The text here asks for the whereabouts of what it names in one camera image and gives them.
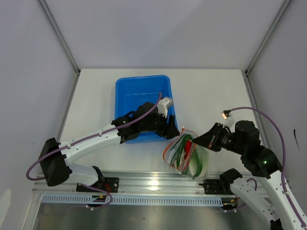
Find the red toy chili pepper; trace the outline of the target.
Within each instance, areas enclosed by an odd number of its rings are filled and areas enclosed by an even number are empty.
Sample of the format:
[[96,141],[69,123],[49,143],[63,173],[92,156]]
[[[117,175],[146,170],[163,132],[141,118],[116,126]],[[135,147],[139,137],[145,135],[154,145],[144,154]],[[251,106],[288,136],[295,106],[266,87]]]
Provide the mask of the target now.
[[186,153],[186,154],[189,154],[190,149],[191,149],[191,146],[192,146],[191,140],[187,140],[187,142],[186,142],[186,144],[185,144],[185,147],[184,147],[184,150],[185,150],[185,153]]

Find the toy napa cabbage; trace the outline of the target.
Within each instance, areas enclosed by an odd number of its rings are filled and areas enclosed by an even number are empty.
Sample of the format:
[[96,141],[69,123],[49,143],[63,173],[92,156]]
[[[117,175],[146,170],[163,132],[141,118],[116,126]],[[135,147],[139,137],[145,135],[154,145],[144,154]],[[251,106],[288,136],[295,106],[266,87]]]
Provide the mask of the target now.
[[207,154],[193,153],[188,165],[189,176],[193,180],[203,179],[207,175],[207,168],[208,168]]

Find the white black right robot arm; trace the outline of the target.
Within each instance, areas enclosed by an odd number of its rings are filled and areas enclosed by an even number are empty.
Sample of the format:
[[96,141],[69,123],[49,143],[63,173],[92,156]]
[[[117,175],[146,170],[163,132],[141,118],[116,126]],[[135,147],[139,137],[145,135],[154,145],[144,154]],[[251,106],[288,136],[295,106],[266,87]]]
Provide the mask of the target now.
[[230,169],[220,175],[219,188],[243,200],[271,230],[305,230],[307,216],[300,208],[286,180],[282,166],[273,151],[260,143],[260,132],[252,121],[236,122],[233,133],[215,123],[193,143],[211,151],[226,149],[240,155],[244,167],[265,189],[269,200],[255,191],[241,173]]

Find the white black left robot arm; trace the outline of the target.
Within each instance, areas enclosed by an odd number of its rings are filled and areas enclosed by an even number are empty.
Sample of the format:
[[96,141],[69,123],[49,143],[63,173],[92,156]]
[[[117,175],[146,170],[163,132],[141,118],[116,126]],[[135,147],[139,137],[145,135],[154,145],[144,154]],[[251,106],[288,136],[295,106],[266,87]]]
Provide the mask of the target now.
[[137,139],[142,133],[155,133],[165,139],[179,136],[175,115],[168,114],[173,105],[165,97],[158,103],[145,102],[136,111],[113,120],[111,124],[96,133],[77,140],[59,144],[54,138],[48,139],[40,153],[39,165],[49,187],[66,181],[85,184],[98,192],[104,187],[104,178],[97,166],[86,167],[76,161],[109,146],[116,146]]

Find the blue plastic bin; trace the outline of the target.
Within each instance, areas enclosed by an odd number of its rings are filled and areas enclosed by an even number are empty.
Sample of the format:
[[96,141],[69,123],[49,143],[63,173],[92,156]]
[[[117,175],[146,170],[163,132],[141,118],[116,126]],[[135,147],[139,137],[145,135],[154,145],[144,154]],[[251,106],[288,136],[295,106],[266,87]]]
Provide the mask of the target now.
[[[117,80],[115,85],[115,119],[112,124],[117,127],[129,124],[118,131],[121,143],[165,139],[154,132],[141,132],[141,124],[150,121],[158,114],[157,104],[164,97],[173,99],[171,82],[166,75],[128,77]],[[169,115],[176,116],[173,105],[168,109],[167,116]],[[130,124],[137,118],[140,119],[138,122]]]

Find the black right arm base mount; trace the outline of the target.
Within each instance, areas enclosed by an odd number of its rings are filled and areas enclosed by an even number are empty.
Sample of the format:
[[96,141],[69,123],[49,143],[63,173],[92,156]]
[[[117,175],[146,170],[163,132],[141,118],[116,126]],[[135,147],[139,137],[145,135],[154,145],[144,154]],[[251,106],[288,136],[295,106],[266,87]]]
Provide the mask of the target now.
[[222,179],[206,179],[199,186],[203,187],[206,195],[233,195],[230,182]]

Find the aluminium frame rail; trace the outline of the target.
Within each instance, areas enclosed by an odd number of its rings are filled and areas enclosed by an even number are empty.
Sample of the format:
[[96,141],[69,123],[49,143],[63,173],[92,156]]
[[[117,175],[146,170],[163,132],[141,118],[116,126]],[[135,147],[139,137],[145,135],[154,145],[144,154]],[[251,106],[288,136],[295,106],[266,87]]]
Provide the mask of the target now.
[[[103,172],[104,177],[119,178],[116,195],[135,196],[202,196],[202,181],[192,180],[178,173],[170,172]],[[34,183],[32,193],[74,194],[76,183],[65,182],[49,187],[43,181]]]

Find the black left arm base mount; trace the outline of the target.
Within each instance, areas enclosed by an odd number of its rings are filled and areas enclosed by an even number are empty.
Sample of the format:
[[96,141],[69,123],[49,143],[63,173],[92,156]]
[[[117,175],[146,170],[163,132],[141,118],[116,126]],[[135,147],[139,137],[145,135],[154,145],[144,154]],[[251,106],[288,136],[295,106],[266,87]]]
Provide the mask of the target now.
[[108,193],[117,193],[119,187],[119,178],[118,177],[104,177],[100,169],[96,166],[92,166],[95,170],[98,180],[93,185],[88,187],[78,184],[76,187],[77,192],[108,192]]

